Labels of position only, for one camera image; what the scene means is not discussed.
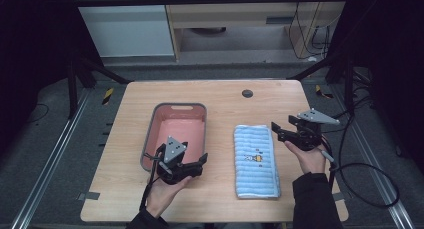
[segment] light blue towel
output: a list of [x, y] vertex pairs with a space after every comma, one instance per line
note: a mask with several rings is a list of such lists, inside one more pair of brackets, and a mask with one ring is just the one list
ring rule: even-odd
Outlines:
[[280, 196], [271, 130], [238, 125], [234, 130], [236, 193], [239, 198]]

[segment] sleeve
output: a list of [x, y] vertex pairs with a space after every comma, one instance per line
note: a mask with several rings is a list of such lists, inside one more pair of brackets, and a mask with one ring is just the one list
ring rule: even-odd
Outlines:
[[146, 208], [143, 208], [137, 216], [127, 225], [126, 229], [166, 229], [168, 224], [162, 217], [154, 218]]
[[307, 173], [293, 182], [294, 229], [343, 228], [324, 173]]

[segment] black curtain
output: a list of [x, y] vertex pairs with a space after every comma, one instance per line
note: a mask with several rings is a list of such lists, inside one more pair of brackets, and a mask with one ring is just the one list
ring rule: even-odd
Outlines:
[[[371, 94], [394, 140], [424, 172], [424, 147], [420, 143], [424, 123], [424, 4], [422, 0], [373, 1], [346, 4], [329, 55], [341, 48], [349, 29], [373, 5], [352, 37], [353, 42], [347, 45], [353, 46], [354, 66], [371, 71]], [[338, 61], [329, 74], [342, 77], [343, 72], [344, 64]]]
[[26, 123], [38, 92], [67, 77], [73, 56], [103, 66], [78, 8], [49, 1], [0, 0], [0, 153]]

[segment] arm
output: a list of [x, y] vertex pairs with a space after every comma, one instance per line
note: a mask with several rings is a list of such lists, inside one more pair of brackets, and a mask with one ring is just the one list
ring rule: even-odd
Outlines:
[[161, 179], [153, 183], [147, 206], [142, 208], [137, 216], [128, 224], [127, 229], [168, 228], [168, 224], [160, 215], [168, 208], [172, 200], [192, 177], [188, 176], [175, 185], [168, 185]]
[[343, 228], [324, 173], [307, 173], [293, 182], [293, 228]]
[[337, 213], [325, 171], [325, 158], [320, 150], [302, 151], [289, 141], [286, 147], [296, 155], [304, 173], [293, 182], [295, 198], [293, 228], [343, 228]]

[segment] tape on floor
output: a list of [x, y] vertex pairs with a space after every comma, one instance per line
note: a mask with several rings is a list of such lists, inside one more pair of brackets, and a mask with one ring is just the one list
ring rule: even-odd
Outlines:
[[321, 90], [321, 87], [320, 87], [319, 85], [316, 85], [316, 86], [315, 86], [315, 93], [316, 93], [318, 96], [323, 96], [323, 97], [326, 97], [326, 98], [333, 98], [333, 94], [331, 94], [331, 93], [324, 93], [324, 92]]
[[348, 194], [345, 196], [342, 192], [333, 193], [333, 199], [334, 201], [340, 201], [340, 200], [348, 200], [351, 199], [350, 195]]
[[98, 192], [87, 192], [87, 193], [80, 193], [77, 197], [78, 201], [85, 201], [87, 199], [89, 200], [98, 200], [100, 197], [100, 193]]
[[110, 100], [110, 97], [112, 96], [112, 93], [113, 93], [113, 88], [107, 89], [106, 94], [103, 97], [102, 105], [107, 105], [108, 104], [108, 102]]

